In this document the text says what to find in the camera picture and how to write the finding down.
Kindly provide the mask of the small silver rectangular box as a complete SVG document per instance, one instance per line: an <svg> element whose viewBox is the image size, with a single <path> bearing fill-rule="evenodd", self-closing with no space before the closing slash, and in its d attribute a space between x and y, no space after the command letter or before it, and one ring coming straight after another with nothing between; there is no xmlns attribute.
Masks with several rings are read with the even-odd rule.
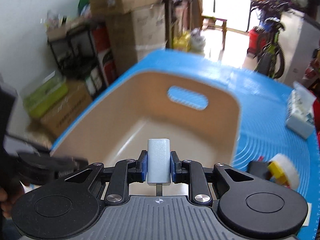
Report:
<svg viewBox="0 0 320 240"><path fill-rule="evenodd" d="M147 183L149 185L170 185L170 140L149 139L148 140L148 168Z"/></svg>

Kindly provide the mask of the beige plastic storage bin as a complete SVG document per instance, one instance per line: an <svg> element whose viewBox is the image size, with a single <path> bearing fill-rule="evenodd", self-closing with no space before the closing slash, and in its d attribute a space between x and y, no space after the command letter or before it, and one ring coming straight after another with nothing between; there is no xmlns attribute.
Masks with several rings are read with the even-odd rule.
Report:
<svg viewBox="0 0 320 240"><path fill-rule="evenodd" d="M61 135L52 154L112 166L136 158L148 140L167 138L180 159L230 164L240 106L223 88L176 75L133 75L95 100Z"/></svg>

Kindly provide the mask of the white masking tape roll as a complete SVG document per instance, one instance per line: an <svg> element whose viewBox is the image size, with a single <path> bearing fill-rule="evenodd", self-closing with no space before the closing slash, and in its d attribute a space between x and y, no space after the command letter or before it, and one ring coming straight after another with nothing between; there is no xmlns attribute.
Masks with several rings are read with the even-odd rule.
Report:
<svg viewBox="0 0 320 240"><path fill-rule="evenodd" d="M281 153L276 154L269 162L271 161L277 162L285 172L289 184L287 187L292 190L297 190L300 180L298 171L296 170L293 162L287 156Z"/></svg>

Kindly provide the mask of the floor cardboard box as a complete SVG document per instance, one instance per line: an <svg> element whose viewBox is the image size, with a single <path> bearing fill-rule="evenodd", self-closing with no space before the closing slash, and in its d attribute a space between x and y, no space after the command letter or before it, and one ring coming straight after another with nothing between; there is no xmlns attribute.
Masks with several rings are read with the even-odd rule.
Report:
<svg viewBox="0 0 320 240"><path fill-rule="evenodd" d="M82 81L67 81L68 93L40 119L41 125L58 138L92 102Z"/></svg>

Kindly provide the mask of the blue silicone table mat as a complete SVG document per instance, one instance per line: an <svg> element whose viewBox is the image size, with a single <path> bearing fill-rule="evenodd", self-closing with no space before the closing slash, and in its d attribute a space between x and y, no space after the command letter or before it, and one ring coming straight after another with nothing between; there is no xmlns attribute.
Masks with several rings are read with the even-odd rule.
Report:
<svg viewBox="0 0 320 240"><path fill-rule="evenodd" d="M315 133L303 139L286 127L290 87L250 70L218 65L199 55L157 50L131 67L107 90L144 72L185 77L232 94L240 106L240 126L230 165L244 171L250 161L259 157L270 160L278 153L287 156L298 171L298 192L311 204L310 223L301 228L298 238L316 237L319 224L318 141Z"/></svg>

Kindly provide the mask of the green plastic container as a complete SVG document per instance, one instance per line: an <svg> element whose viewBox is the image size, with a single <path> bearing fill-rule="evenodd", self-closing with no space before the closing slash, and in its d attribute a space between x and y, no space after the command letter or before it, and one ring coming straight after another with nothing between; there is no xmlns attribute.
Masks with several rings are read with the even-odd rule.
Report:
<svg viewBox="0 0 320 240"><path fill-rule="evenodd" d="M32 119L40 119L68 93L67 79L56 71L42 74L21 90L23 107Z"/></svg>

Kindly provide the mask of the black metal shelf rack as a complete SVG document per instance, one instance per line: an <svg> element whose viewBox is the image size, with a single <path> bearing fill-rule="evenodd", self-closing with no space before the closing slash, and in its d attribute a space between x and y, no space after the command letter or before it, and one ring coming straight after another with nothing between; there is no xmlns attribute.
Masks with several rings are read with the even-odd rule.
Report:
<svg viewBox="0 0 320 240"><path fill-rule="evenodd" d="M107 88L88 23L47 38L47 43L60 73L70 80L83 81L92 99Z"/></svg>

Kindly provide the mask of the tissue pack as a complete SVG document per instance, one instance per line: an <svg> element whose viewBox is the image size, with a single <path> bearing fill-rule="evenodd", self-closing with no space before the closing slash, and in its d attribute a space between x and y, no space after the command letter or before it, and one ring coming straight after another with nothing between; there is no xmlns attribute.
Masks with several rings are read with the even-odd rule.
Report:
<svg viewBox="0 0 320 240"><path fill-rule="evenodd" d="M303 139L315 130L313 103L316 97L302 84L295 81L287 100L286 126Z"/></svg>

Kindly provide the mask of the large stacked cardboard box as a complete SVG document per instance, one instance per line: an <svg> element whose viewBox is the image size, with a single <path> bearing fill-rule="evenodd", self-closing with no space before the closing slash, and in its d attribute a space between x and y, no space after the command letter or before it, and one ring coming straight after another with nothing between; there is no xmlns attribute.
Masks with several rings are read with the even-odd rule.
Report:
<svg viewBox="0 0 320 240"><path fill-rule="evenodd" d="M154 4L106 19L111 50L119 75L157 49L164 49L165 7Z"/></svg>

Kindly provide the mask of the yellow oil jug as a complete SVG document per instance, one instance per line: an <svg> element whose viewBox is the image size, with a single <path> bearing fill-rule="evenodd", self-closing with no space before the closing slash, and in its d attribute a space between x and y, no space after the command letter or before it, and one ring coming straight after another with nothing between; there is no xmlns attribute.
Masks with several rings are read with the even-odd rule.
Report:
<svg viewBox="0 0 320 240"><path fill-rule="evenodd" d="M184 31L181 36L173 38L173 49L183 52L188 52L190 50L190 32Z"/></svg>

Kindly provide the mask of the green black bicycle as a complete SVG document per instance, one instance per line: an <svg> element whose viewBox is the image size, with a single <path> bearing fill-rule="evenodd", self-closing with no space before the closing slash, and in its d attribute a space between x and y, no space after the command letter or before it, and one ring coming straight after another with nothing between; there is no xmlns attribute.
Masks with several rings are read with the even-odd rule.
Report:
<svg viewBox="0 0 320 240"><path fill-rule="evenodd" d="M279 43L279 35L285 30L281 22L283 12L289 10L287 2L276 4L270 0L251 0L251 11L260 10L260 25L252 29L257 38L247 49L248 54L257 58L254 71L272 79L284 74L285 56Z"/></svg>

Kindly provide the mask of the wooden chair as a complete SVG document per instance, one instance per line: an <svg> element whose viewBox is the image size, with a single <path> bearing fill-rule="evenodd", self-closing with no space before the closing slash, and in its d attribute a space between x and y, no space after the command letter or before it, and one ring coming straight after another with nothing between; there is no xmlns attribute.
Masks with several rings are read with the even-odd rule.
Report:
<svg viewBox="0 0 320 240"><path fill-rule="evenodd" d="M217 18L214 16L201 15L202 30L207 29L216 30L219 29L222 32L222 49L225 49L226 34L227 34L227 20L224 18Z"/></svg>

